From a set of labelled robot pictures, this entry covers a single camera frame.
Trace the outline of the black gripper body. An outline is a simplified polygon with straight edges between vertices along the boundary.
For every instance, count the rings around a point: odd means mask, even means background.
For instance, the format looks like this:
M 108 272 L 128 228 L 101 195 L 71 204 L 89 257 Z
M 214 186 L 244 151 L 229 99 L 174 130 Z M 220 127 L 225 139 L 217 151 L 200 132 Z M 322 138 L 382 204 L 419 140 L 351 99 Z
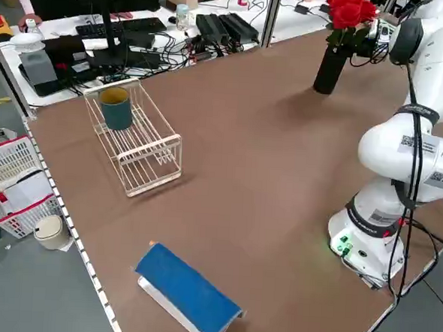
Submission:
M 378 32 L 358 29 L 355 33 L 354 54 L 367 59 L 381 59 L 387 54 L 387 43 L 380 42 Z

